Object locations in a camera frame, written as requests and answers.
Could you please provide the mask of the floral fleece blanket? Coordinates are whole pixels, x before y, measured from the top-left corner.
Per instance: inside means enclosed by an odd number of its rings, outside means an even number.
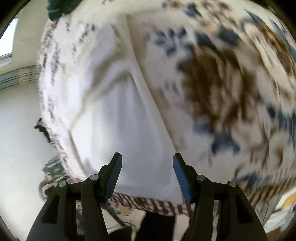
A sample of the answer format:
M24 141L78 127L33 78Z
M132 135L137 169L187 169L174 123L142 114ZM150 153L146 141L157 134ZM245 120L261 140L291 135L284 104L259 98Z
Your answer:
M119 16L175 153L214 182L234 180L269 215L295 186L295 41L285 25L251 1L81 1L60 18ZM112 200L191 214L183 197Z

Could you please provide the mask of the dark green garment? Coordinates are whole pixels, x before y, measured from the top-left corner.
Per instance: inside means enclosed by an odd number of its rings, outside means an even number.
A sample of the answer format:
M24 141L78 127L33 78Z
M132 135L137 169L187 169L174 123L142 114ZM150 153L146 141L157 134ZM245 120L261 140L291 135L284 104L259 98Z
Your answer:
M82 0L48 0L48 18L51 21L57 20L63 14L71 13Z

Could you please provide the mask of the black clothing on wall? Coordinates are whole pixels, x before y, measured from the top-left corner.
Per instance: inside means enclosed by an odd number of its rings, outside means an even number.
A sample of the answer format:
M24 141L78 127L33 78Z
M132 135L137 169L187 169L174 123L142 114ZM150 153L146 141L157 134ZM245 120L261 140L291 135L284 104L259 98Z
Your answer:
M38 119L38 121L37 121L34 128L35 128L35 130L38 130L39 132L44 134L44 136L46 137L48 143L52 142L51 139L50 139L49 133L48 133L46 127L44 126L42 118Z

